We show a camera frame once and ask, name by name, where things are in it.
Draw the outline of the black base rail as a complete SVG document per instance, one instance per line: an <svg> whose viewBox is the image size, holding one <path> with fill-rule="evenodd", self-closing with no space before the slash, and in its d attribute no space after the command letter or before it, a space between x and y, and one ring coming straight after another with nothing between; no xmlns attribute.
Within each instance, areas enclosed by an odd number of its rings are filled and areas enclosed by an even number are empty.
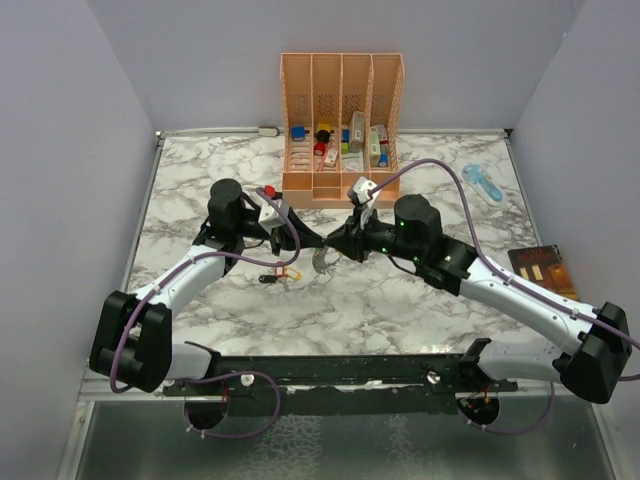
<svg viewBox="0 0 640 480"><path fill-rule="evenodd" d="M478 365L487 345L469 352L410 355L229 356L215 353L202 380L178 380L167 397L189 403L224 401L240 416L392 413L455 414L456 400L482 392L514 392L516 383L492 380Z"/></svg>

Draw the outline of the red key tag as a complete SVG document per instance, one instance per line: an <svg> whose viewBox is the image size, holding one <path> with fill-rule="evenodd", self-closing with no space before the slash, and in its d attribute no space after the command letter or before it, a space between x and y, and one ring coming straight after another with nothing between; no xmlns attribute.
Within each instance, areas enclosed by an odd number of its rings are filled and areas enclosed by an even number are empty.
<svg viewBox="0 0 640 480"><path fill-rule="evenodd" d="M276 266L274 267L274 274L277 278L282 278L285 276L285 269L286 266L284 265L283 262L277 262Z"/></svg>

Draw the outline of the paperback book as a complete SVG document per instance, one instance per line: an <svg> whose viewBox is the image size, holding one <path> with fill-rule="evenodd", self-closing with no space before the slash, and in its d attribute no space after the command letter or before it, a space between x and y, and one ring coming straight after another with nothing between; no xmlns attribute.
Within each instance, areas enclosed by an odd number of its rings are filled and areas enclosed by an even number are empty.
<svg viewBox="0 0 640 480"><path fill-rule="evenodd" d="M508 257L513 271L525 280L566 298L579 300L557 245L511 249Z"/></svg>

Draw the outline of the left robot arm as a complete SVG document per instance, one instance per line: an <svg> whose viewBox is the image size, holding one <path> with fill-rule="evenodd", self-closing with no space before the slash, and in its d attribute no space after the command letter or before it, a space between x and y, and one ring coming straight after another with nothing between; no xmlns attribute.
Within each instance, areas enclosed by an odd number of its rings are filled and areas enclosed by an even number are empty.
<svg viewBox="0 0 640 480"><path fill-rule="evenodd" d="M257 189L256 204L234 179L210 188L208 214L184 257L158 279L132 293L115 291L105 300L89 357L90 369L108 377L115 393L152 392L168 380L186 380L206 395L220 385L212 350L173 341L173 322L206 287L239 262L249 240L270 244L273 254L321 248L309 228L271 187Z"/></svg>

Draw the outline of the blue block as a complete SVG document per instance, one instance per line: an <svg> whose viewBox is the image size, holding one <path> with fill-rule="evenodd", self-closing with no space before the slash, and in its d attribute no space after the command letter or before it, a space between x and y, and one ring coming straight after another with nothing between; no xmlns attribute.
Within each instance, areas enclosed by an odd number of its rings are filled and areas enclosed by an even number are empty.
<svg viewBox="0 0 640 480"><path fill-rule="evenodd" d="M304 125L293 125L290 127L290 136L294 142L304 141L308 134L308 130Z"/></svg>

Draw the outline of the yellow key tag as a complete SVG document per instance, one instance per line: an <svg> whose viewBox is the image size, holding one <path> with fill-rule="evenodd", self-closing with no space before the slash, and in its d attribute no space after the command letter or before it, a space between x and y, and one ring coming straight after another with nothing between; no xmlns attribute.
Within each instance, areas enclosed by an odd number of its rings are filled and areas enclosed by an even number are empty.
<svg viewBox="0 0 640 480"><path fill-rule="evenodd" d="M283 276L293 281L299 281L302 278L302 274L295 269L284 269Z"/></svg>

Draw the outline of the white adapter at wall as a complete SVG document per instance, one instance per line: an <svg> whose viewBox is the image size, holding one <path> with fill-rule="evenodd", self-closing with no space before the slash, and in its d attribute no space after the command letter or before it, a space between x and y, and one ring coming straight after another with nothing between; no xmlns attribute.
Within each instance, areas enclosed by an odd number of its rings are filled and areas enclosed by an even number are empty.
<svg viewBox="0 0 640 480"><path fill-rule="evenodd" d="M276 126L259 126L257 134L260 137L276 138L280 135L280 129Z"/></svg>

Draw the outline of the white red box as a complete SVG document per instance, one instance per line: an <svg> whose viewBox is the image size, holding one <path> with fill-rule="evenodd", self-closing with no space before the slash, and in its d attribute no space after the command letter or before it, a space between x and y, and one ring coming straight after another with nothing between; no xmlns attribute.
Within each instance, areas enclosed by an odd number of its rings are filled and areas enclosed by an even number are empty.
<svg viewBox="0 0 640 480"><path fill-rule="evenodd" d="M386 127L382 124L369 128L369 157L371 161L378 161L382 155L388 154L388 135Z"/></svg>

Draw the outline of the peach desk organizer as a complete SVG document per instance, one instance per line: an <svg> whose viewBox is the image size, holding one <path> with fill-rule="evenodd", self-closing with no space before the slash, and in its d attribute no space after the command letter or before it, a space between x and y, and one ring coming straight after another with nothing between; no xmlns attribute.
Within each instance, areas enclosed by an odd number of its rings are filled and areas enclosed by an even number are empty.
<svg viewBox="0 0 640 480"><path fill-rule="evenodd" d="M350 205L348 189L364 176L382 185L378 205L389 208L398 199L400 182L398 120L404 87L404 63L399 53L284 53L280 59L285 150L282 190L287 202L300 209L343 209ZM365 113L360 152L341 154L349 142L355 111ZM324 155L314 154L317 123L332 127ZM387 168L369 157L369 128L382 124L389 139ZM294 142L290 127L304 125L304 141Z"/></svg>

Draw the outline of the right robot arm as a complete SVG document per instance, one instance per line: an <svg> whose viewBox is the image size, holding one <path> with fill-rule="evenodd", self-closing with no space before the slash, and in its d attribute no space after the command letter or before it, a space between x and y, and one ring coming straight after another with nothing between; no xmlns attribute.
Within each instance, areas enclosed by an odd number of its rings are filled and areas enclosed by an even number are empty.
<svg viewBox="0 0 640 480"><path fill-rule="evenodd" d="M429 286L488 305L543 336L529 346L489 341L459 367L461 383L481 391L494 380L533 379L562 384L583 400L606 404L621 381L632 345L625 311L596 308L525 280L442 231L439 211L421 195L401 197L394 221L357 206L326 243L364 262L370 253L413 263Z"/></svg>

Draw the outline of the tall grey box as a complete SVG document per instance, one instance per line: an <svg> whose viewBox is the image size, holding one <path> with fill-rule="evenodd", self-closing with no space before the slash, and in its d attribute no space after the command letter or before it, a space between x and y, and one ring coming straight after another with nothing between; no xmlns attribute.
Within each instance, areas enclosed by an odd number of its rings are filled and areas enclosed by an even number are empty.
<svg viewBox="0 0 640 480"><path fill-rule="evenodd" d="M352 115L349 125L349 142L348 151L350 153L358 153L361 151L364 144L365 133L365 113L362 111L355 111Z"/></svg>

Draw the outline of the blue toothbrush package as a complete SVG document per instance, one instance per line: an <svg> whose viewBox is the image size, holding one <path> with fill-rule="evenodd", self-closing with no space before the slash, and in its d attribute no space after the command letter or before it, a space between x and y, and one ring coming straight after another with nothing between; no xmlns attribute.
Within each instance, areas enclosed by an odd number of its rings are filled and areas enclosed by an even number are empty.
<svg viewBox="0 0 640 480"><path fill-rule="evenodd" d="M468 164L462 168L462 178L492 207L502 208L508 203L505 192L493 181L487 170L478 164Z"/></svg>

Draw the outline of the black key tag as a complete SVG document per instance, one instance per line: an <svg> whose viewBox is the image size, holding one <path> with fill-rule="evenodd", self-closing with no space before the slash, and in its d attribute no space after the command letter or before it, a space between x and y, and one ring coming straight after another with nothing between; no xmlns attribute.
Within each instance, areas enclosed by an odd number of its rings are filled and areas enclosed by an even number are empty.
<svg viewBox="0 0 640 480"><path fill-rule="evenodd" d="M259 276L259 282L263 284L273 284L273 283L276 283L278 280L279 280L279 277L273 274Z"/></svg>

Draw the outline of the metal keyring with yellow grip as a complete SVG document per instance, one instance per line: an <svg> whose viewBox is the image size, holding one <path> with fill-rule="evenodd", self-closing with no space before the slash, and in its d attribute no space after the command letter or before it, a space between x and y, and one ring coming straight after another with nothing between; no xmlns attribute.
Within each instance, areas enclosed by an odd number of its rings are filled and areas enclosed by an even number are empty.
<svg viewBox="0 0 640 480"><path fill-rule="evenodd" d="M312 255L313 270L318 274L330 273L341 257L342 254L332 248L316 249Z"/></svg>

